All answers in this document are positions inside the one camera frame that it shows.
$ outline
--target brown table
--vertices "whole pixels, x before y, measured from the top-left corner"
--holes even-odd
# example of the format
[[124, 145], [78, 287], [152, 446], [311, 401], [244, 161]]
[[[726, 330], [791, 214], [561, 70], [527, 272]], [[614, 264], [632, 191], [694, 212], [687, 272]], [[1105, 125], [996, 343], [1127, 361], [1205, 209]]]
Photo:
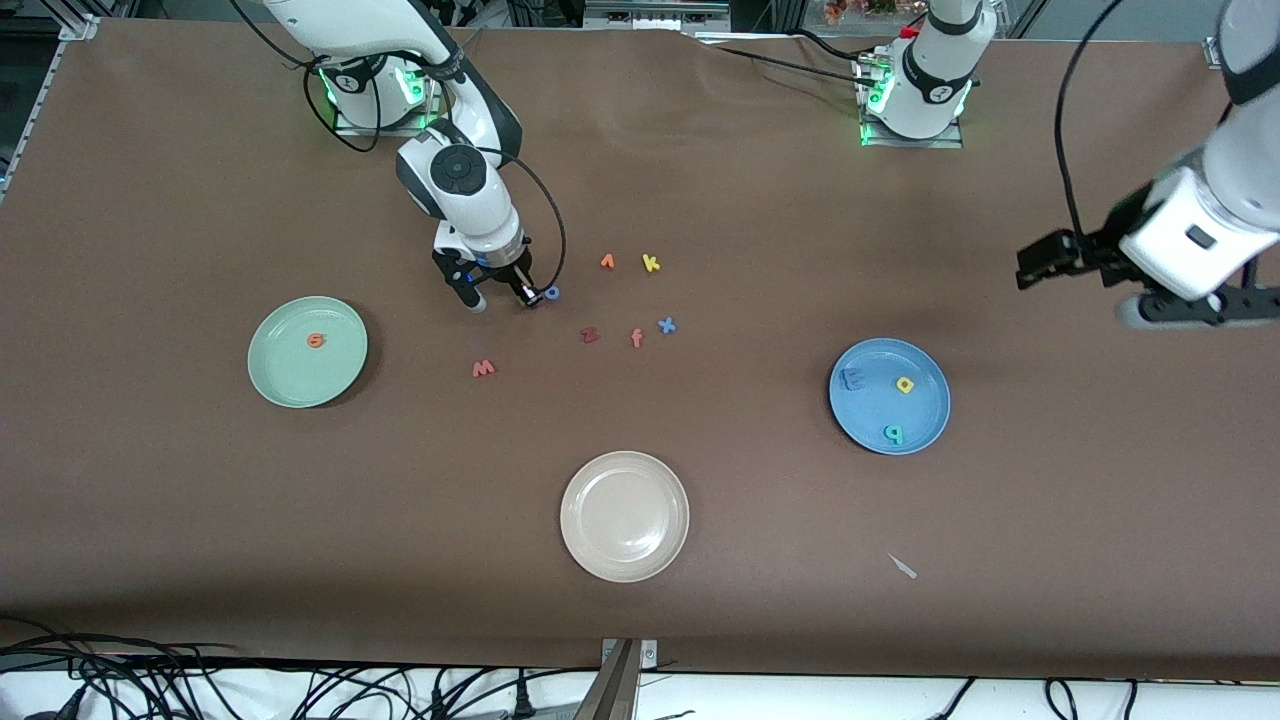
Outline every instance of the brown table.
[[[1066, 219], [1069, 51], [993, 45], [966, 147], [910, 151], [860, 147], [838, 83], [680, 35], [486, 32], [570, 247], [557, 304], [476, 316], [398, 141], [339, 146], [242, 26], [104, 22], [0, 208], [0, 607], [275, 656], [589, 665], [640, 635], [690, 669], [1276, 676], [1280, 331], [1139, 333], [1111, 318], [1133, 288], [1014, 287]], [[1092, 47], [1066, 133], [1089, 227], [1224, 99], [1196, 46]], [[550, 214], [506, 177], [545, 278]], [[303, 295], [355, 304], [374, 354], [342, 401], [283, 410], [244, 350]], [[827, 407], [876, 336], [951, 382], [919, 455]], [[558, 532], [570, 475], [617, 448], [692, 507], [635, 585]]]

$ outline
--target white floor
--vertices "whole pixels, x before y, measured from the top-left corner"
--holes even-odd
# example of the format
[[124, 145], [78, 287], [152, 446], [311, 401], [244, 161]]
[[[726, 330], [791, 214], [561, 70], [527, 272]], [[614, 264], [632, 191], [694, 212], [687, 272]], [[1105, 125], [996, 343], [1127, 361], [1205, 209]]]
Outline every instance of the white floor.
[[[388, 670], [370, 670], [361, 678], [372, 679]], [[449, 687], [470, 673], [449, 671]], [[477, 682], [466, 697], [515, 679], [513, 670], [497, 671]], [[530, 700], [538, 707], [581, 701], [594, 674], [571, 673], [529, 683]], [[308, 673], [268, 670], [223, 670], [215, 675], [218, 687], [243, 720], [288, 720], [307, 692]], [[413, 670], [410, 683], [416, 707], [430, 697], [435, 670]], [[687, 710], [690, 720], [749, 719], [849, 719], [849, 720], [928, 720], [942, 712], [963, 680], [914, 678], [814, 678], [776, 675], [694, 675], [646, 674], [636, 720], [658, 720]], [[195, 694], [207, 720], [233, 720], [201, 679], [192, 679]], [[406, 680], [392, 687], [404, 691]], [[27, 671], [0, 676], [0, 720], [22, 720], [40, 711], [56, 711], [81, 685], [65, 673]], [[140, 711], [142, 705], [125, 683], [119, 696]], [[1071, 682], [1080, 720], [1120, 720], [1128, 693], [1125, 683]], [[328, 717], [343, 700], [360, 688], [347, 684], [307, 712], [307, 717]], [[506, 691], [477, 703], [463, 716], [485, 711], [511, 710], [515, 692]], [[1065, 711], [1065, 702], [1060, 701]], [[387, 720], [388, 711], [399, 717], [403, 703], [388, 708], [380, 698], [365, 698], [342, 712], [343, 720]], [[954, 720], [1056, 720], [1043, 696], [1041, 680], [978, 680], [952, 715]], [[79, 720], [110, 720], [110, 707], [92, 693], [82, 705]], [[1280, 688], [1233, 687], [1190, 683], [1143, 683], [1132, 720], [1280, 720]]]

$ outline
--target light green round plate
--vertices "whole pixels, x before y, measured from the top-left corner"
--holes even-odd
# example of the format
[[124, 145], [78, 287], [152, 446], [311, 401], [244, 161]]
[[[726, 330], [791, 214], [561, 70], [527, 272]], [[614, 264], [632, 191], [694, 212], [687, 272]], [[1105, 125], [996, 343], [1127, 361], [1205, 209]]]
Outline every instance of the light green round plate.
[[248, 379], [284, 407], [314, 407], [351, 387], [365, 366], [369, 334], [333, 297], [300, 297], [262, 320], [248, 343]]

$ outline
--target plate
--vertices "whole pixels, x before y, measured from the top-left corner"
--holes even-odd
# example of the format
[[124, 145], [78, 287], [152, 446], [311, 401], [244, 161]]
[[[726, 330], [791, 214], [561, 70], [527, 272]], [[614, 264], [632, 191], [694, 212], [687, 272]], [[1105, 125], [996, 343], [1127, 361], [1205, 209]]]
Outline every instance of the plate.
[[284, 407], [314, 407], [351, 387], [365, 366], [369, 334], [333, 297], [300, 297], [262, 320], [248, 343], [248, 379]]
[[614, 583], [663, 571], [689, 534], [689, 497], [662, 460], [620, 450], [582, 466], [561, 502], [561, 534], [584, 570]]
[[845, 433], [884, 455], [924, 450], [951, 418], [951, 388], [942, 369], [919, 347], [895, 338], [846, 350], [831, 372], [828, 396]]

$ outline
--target round black joint cap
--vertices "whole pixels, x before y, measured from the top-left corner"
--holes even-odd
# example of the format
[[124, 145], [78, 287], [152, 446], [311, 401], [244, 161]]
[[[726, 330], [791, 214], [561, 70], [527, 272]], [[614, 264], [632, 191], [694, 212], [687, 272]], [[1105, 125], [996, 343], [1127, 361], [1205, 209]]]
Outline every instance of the round black joint cap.
[[431, 182], [449, 195], [475, 195], [484, 178], [484, 156], [470, 145], [451, 145], [431, 160]]

